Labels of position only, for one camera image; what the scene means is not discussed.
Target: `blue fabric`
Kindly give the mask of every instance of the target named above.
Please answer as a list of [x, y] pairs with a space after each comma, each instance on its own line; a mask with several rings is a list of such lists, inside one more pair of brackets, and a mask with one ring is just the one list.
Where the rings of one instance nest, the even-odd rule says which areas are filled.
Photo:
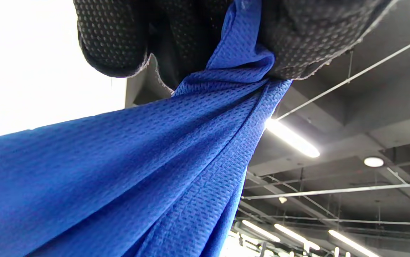
[[0, 137], [0, 257], [217, 256], [264, 122], [261, 0], [236, 0], [174, 97]]

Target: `light fixture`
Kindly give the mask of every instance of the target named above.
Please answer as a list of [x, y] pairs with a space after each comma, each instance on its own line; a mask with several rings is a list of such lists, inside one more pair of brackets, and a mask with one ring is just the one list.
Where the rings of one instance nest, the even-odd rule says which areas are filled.
[[286, 197], [280, 197], [280, 198], [278, 198], [278, 200], [280, 200], [280, 203], [281, 203], [281, 204], [283, 204], [283, 203], [285, 203], [285, 202], [288, 201], [288, 199], [287, 199]]
[[363, 163], [368, 167], [373, 168], [381, 167], [382, 165], [384, 165], [383, 159], [379, 157], [367, 157], [363, 160]]
[[248, 226], [249, 228], [253, 229], [257, 233], [269, 238], [272, 241], [275, 241], [275, 242], [278, 242], [278, 243], [281, 241], [277, 236], [275, 236], [275, 235], [273, 235], [273, 234], [259, 228], [258, 226], [254, 225], [253, 223], [250, 223], [249, 221], [242, 221], [242, 223], [244, 225]]
[[333, 257], [339, 257], [340, 256], [340, 248], [335, 247], [335, 250], [333, 251]]
[[360, 244], [357, 244], [356, 242], [352, 241], [351, 239], [343, 236], [342, 234], [334, 230], [329, 230], [329, 234], [331, 234], [333, 237], [337, 238], [338, 240], [344, 242], [345, 244], [349, 245], [350, 247], [354, 248], [355, 250], [365, 254], [368, 257], [379, 257], [379, 255], [371, 252], [370, 250], [366, 249]]
[[264, 256], [267, 257], [273, 257], [273, 252], [271, 250], [265, 250], [265, 252], [263, 253]]
[[265, 122], [265, 128], [306, 156], [316, 158], [320, 155], [316, 147], [274, 119], [268, 119]]
[[306, 238], [304, 238], [303, 236], [301, 236], [301, 235], [295, 233], [294, 231], [292, 231], [292, 230], [290, 230], [290, 229], [288, 229], [288, 228], [286, 228], [286, 227], [281, 226], [280, 224], [275, 224], [275, 228], [276, 228], [277, 230], [279, 230], [279, 231], [281, 231], [281, 232], [287, 234], [288, 236], [290, 236], [290, 237], [292, 237], [292, 238], [294, 238], [294, 239], [296, 239], [296, 240], [302, 242], [303, 244], [309, 245], [309, 247], [311, 247], [311, 248], [314, 249], [314, 250], [320, 250], [320, 249], [321, 249], [317, 244], [315, 244], [315, 243], [313, 243], [313, 242], [311, 242], [311, 241], [306, 240]]

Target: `ceiling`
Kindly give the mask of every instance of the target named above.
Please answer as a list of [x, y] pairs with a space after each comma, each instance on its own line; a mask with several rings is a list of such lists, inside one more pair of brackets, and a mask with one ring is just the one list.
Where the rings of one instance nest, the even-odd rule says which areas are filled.
[[[353, 49], [351, 75], [407, 44], [410, 0], [397, 3]], [[168, 89], [159, 86], [152, 62], [147, 71], [128, 79], [127, 107], [170, 96]], [[295, 81], [274, 116], [345, 80], [349, 65], [348, 53], [314, 76]], [[321, 156], [303, 156], [266, 131], [248, 168], [245, 197], [410, 183], [410, 49], [281, 122], [317, 146]], [[384, 159], [385, 166], [365, 166], [363, 159], [368, 156]], [[334, 218], [352, 222], [330, 221]], [[364, 257], [328, 236], [328, 229], [338, 229], [381, 257], [410, 257], [410, 188], [288, 197], [283, 204], [277, 197], [243, 199], [234, 229], [263, 238], [242, 225], [242, 220], [273, 233], [272, 225], [283, 223], [328, 251], [339, 246], [352, 256]], [[285, 245], [299, 246], [277, 235]]]

